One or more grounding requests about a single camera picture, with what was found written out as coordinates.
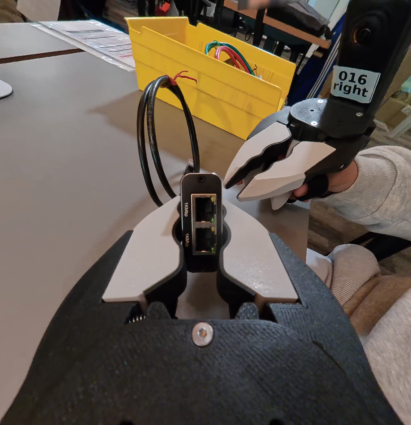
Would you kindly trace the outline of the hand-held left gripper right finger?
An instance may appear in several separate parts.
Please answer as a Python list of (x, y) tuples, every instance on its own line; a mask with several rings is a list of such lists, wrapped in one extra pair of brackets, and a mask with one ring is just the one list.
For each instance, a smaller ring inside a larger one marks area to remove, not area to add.
[(244, 303), (259, 312), (268, 303), (293, 304), (298, 293), (271, 234), (254, 217), (223, 201), (223, 239), (217, 270), (217, 291), (236, 316)]

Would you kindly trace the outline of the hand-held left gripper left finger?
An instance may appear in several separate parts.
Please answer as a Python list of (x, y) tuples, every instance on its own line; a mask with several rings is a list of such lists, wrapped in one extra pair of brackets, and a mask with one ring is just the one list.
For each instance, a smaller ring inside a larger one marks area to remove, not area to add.
[(180, 197), (175, 197), (135, 226), (102, 296), (104, 302), (137, 301), (144, 310), (161, 302), (171, 317), (176, 316), (187, 284), (183, 251), (174, 232), (180, 204)]

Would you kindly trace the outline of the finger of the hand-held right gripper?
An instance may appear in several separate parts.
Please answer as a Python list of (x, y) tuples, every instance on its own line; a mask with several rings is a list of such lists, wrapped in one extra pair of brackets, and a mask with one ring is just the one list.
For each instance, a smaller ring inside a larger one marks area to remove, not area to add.
[(233, 187), (263, 165), (275, 162), (287, 152), (291, 136), (286, 125), (275, 122), (245, 141), (225, 175), (225, 188)]
[(271, 199), (272, 203), (285, 203), (304, 183), (305, 173), (335, 151), (323, 142), (301, 141), (288, 157), (257, 174), (237, 198), (240, 202)]

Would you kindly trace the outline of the yellow plastic bin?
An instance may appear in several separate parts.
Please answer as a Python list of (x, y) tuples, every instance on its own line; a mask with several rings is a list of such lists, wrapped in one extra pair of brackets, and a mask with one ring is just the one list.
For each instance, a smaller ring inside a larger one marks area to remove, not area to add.
[[(187, 17), (126, 17), (138, 87), (143, 90), (162, 75), (181, 71), (196, 81), (176, 82), (193, 116), (243, 140), (259, 122), (281, 110), (296, 71), (294, 62), (275, 56)], [(238, 70), (205, 54), (209, 42), (234, 46), (256, 71)]]

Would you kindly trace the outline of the black network splitter adapter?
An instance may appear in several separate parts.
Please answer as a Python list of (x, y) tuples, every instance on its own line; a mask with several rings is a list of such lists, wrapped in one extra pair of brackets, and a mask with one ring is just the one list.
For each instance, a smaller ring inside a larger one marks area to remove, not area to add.
[(181, 243), (188, 272), (217, 271), (222, 214), (222, 182), (217, 174), (189, 173), (181, 179)]

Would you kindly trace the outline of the person's right forearm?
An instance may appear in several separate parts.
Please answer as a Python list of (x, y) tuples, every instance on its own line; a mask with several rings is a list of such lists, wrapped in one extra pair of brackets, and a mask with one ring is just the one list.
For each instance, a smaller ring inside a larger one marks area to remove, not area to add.
[(370, 232), (411, 241), (411, 151), (377, 146), (361, 151), (355, 162), (353, 185), (323, 202)]

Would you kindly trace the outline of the grey desk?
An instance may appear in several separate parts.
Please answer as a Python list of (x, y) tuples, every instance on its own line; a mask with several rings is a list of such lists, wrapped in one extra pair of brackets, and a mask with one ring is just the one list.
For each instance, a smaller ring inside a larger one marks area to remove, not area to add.
[(0, 64), (0, 420), (86, 271), (155, 209), (135, 71), (88, 52)]

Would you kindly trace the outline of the person's right hand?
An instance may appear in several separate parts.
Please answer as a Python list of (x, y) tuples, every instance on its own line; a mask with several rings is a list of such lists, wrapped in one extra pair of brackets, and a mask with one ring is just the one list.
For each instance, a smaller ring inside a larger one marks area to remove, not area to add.
[(349, 189), (356, 181), (358, 176), (358, 167), (355, 161), (345, 169), (337, 173), (329, 173), (324, 178), (317, 176), (308, 183), (295, 189), (289, 199), (303, 202), (314, 198), (325, 198), (335, 193), (341, 193)]

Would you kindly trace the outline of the blue jacket with white stripes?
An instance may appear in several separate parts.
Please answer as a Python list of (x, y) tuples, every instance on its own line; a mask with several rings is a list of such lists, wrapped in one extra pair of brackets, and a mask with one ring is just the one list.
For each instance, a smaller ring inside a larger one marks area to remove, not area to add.
[(297, 75), (288, 95), (287, 106), (291, 107), (305, 99), (318, 97), (336, 64), (345, 17), (344, 13), (332, 30), (330, 47), (328, 49), (318, 47)]

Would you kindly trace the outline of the red twist tie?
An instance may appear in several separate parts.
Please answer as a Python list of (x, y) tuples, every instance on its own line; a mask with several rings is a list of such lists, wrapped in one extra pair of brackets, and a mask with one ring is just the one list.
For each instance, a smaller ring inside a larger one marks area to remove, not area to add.
[(173, 86), (177, 86), (177, 83), (178, 83), (177, 79), (187, 79), (187, 80), (194, 81), (195, 83), (197, 83), (196, 78), (188, 75), (188, 70), (180, 71), (174, 77), (171, 77), (168, 74), (165, 74), (164, 76), (168, 78), (169, 83)]

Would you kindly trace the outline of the wooden table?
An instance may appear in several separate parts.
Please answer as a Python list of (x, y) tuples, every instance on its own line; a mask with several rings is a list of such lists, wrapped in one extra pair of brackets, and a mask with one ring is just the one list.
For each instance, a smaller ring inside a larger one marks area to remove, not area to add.
[(297, 72), (303, 67), (306, 57), (313, 54), (318, 47), (330, 47), (331, 38), (316, 37), (268, 17), (267, 8), (241, 9), (238, 1), (228, 0), (224, 1), (223, 6), (240, 18), (236, 31), (245, 29), (246, 41), (251, 41), (254, 46), (294, 63)]

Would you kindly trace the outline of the black bag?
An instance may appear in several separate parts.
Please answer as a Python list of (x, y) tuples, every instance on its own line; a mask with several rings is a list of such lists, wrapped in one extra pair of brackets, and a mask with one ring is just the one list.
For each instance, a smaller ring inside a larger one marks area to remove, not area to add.
[(293, 26), (316, 37), (332, 37), (329, 20), (318, 13), (306, 1), (267, 8), (267, 16)]

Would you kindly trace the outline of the printed instruction sheet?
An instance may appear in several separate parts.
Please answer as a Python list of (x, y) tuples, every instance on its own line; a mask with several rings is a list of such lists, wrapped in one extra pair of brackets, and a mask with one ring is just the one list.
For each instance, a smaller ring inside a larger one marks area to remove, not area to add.
[(129, 35), (95, 19), (42, 21), (35, 28), (126, 71), (135, 71)]

